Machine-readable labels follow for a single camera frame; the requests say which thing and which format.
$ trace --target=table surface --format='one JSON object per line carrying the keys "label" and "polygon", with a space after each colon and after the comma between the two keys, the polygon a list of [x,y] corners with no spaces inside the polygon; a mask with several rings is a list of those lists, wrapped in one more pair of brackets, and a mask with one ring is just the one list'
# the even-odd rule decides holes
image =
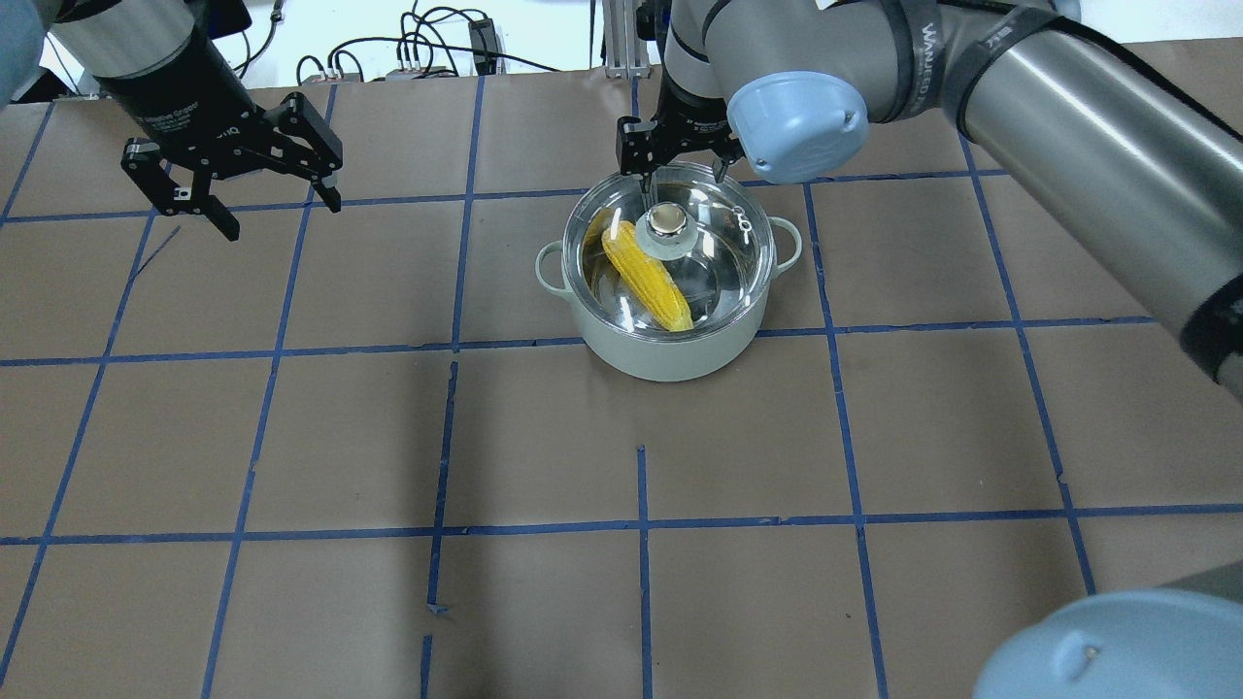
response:
{"label": "table surface", "polygon": [[[1136,49],[1243,124],[1243,41]],[[966,697],[1243,556],[1243,410],[940,113],[736,167],[807,254],[654,384],[532,275],[654,81],[308,95],[344,210],[225,183],[235,244],[149,213],[114,103],[0,113],[5,698]]]}

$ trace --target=yellow corn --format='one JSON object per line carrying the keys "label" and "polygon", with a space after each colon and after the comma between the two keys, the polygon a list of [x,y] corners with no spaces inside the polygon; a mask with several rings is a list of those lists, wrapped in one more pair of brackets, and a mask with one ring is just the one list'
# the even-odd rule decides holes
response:
{"label": "yellow corn", "polygon": [[656,322],[671,332],[694,326],[686,296],[674,284],[665,265],[639,248],[634,224],[618,220],[603,236],[604,254]]}
{"label": "yellow corn", "polygon": [[592,216],[592,223],[587,224],[587,233],[583,234],[584,249],[599,243],[600,234],[604,233],[604,229],[609,226],[610,221],[613,221],[614,210],[615,209],[609,206],[603,206],[599,211],[595,211],[595,215]]}

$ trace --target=gray robot arm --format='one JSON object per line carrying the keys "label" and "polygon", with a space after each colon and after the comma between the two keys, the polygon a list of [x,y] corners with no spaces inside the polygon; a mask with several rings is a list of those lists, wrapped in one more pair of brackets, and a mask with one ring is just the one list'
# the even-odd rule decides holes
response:
{"label": "gray robot arm", "polygon": [[1243,141],[1050,5],[672,0],[661,103],[619,122],[620,169],[711,148],[723,174],[741,148],[805,182],[869,122],[941,107],[1243,399]]}

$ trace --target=wire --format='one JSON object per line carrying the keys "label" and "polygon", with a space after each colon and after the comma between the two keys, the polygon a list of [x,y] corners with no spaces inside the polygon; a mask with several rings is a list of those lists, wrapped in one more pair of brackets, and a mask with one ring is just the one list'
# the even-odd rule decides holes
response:
{"label": "wire", "polygon": [[353,61],[355,66],[358,66],[358,82],[367,82],[367,80],[363,78],[363,63],[362,63],[362,61],[359,61],[358,56],[354,56],[349,51],[346,51],[346,50],[337,51],[337,72],[341,73],[342,77],[344,77],[344,75],[346,75],[346,71],[341,67],[341,56],[343,53],[346,56],[349,56],[349,60]]}
{"label": "wire", "polygon": [[[272,14],[268,16],[267,22],[267,37],[264,39],[264,44],[259,47],[259,51],[256,51],[254,56],[250,55],[250,40],[246,40],[246,62],[235,68],[241,71],[237,73],[239,78],[246,77],[246,71],[250,68],[250,65],[257,61],[259,57],[264,55],[264,51],[267,51],[267,47],[272,45],[272,39],[276,37],[276,25],[285,21],[285,15],[281,12],[283,5],[285,0],[276,0],[272,2]],[[244,39],[246,37],[246,32],[242,32],[241,35]]]}
{"label": "wire", "polygon": [[[413,32],[405,31],[405,19],[406,17],[410,17],[411,20],[415,21],[415,26],[414,26],[414,31]],[[445,37],[440,34],[440,30],[438,30],[435,26],[433,26],[435,22],[426,21],[426,15],[419,16],[419,15],[415,15],[414,12],[401,12],[401,39],[405,39],[406,36],[410,36],[410,35],[414,35],[418,39],[425,39],[423,36],[423,27],[426,26],[429,30],[431,30],[431,34],[436,35],[436,39],[440,41],[440,45],[444,46],[445,45]],[[404,45],[404,42],[398,45],[398,51],[401,50],[403,45]],[[436,50],[435,50],[435,46],[431,45],[430,42],[426,46],[428,46],[428,62],[425,63],[426,65],[425,70],[431,70],[431,65],[436,62]],[[457,61],[454,60],[454,55],[450,53],[446,50],[445,51],[445,56],[449,58],[449,66],[452,68],[454,73],[455,75],[461,75],[457,71]],[[415,57],[416,58],[419,57],[418,56],[418,49],[415,49]]]}
{"label": "wire", "polygon": [[316,58],[314,56],[302,56],[301,58],[298,58],[298,70],[297,70],[297,73],[296,73],[297,75],[297,80],[298,80],[298,85],[302,85],[302,65],[306,63],[307,61],[313,62],[316,65],[316,67],[319,68],[319,75],[323,75],[323,72],[324,72],[323,71],[323,63],[319,62],[319,58]]}
{"label": "wire", "polygon": [[[431,17],[431,12],[435,12],[438,10],[441,11],[441,12],[445,12],[445,15],[441,16],[441,17],[436,17],[434,20],[430,19]],[[471,22],[474,21],[474,20],[470,19],[470,15],[467,15],[462,10],[456,10],[454,7],[447,7],[445,5],[436,5],[435,7],[428,10],[426,12],[424,12],[421,17],[419,17],[419,22],[414,26],[414,32],[419,34],[419,30],[421,30],[424,26],[426,26],[428,29],[431,30],[433,34],[436,35],[436,39],[440,40],[441,44],[444,44],[445,42],[445,37],[440,35],[440,32],[436,30],[436,27],[434,25],[438,24],[438,22],[447,21],[451,17],[456,17],[456,16],[461,16],[462,19],[465,19],[467,27],[470,27]],[[469,29],[469,31],[472,31],[472,32],[477,34],[479,37],[480,37],[480,45],[484,44],[484,32],[482,31],[480,31],[477,29],[472,29],[472,27]],[[457,70],[457,62],[454,61],[454,55],[449,50],[445,50],[445,55],[449,56],[449,65],[452,66],[454,72],[457,73],[457,75],[461,75],[459,72],[459,70]]]}
{"label": "wire", "polygon": [[61,70],[65,71],[65,77],[70,78],[70,85],[73,86],[73,95],[82,95],[82,90],[78,88],[77,81],[73,80],[73,73],[65,66],[65,58],[61,58],[61,51],[56,47],[56,42],[47,39],[47,45],[52,47],[52,53],[56,53],[56,62],[61,65]]}
{"label": "wire", "polygon": [[250,58],[251,58],[251,56],[250,56],[250,37],[246,36],[245,31],[241,32],[241,40],[246,42],[246,58],[241,63],[234,66],[234,72],[245,70],[246,68],[246,63],[249,63]]}
{"label": "wire", "polygon": [[344,41],[342,44],[338,44],[336,49],[333,49],[332,51],[328,52],[328,55],[329,56],[334,55],[337,51],[341,51],[342,49],[346,49],[347,46],[353,46],[355,44],[363,44],[365,41],[393,41],[393,42],[398,42],[398,44],[400,44],[401,41],[410,41],[410,42],[413,42],[415,45],[420,45],[420,46],[435,46],[435,47],[443,49],[445,51],[467,51],[470,53],[475,53],[475,55],[480,55],[480,56],[495,56],[497,58],[506,58],[508,61],[515,61],[515,62],[522,63],[525,66],[531,66],[532,68],[539,68],[541,71],[548,71],[548,72],[553,72],[553,73],[561,72],[561,70],[554,68],[552,66],[546,66],[543,63],[537,63],[534,61],[528,61],[526,58],[520,58],[517,56],[512,56],[510,53],[502,53],[500,51],[485,51],[485,50],[477,50],[477,49],[466,47],[466,46],[447,46],[445,44],[433,44],[433,42],[425,40],[425,39],[418,39],[418,37],[415,37],[415,39],[398,39],[398,37],[394,37],[394,36],[362,36],[362,37],[358,37],[358,39],[351,39],[349,41]]}

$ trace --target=cooking pot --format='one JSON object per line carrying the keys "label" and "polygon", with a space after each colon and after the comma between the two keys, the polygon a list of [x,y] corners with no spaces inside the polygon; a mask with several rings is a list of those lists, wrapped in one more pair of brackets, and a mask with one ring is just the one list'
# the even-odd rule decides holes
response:
{"label": "cooking pot", "polygon": [[[638,246],[667,270],[690,308],[690,330],[663,327],[650,299],[645,303],[605,254],[602,240],[619,221],[633,223]],[[794,239],[794,254],[782,262],[773,226]],[[561,286],[541,271],[544,257],[558,251]],[[679,162],[656,170],[649,193],[623,175],[592,188],[571,213],[564,238],[536,255],[536,279],[569,303],[579,333],[602,359],[639,378],[686,381],[747,347],[763,320],[769,284],[802,252],[798,228],[764,214],[737,182],[717,183],[710,168]]]}

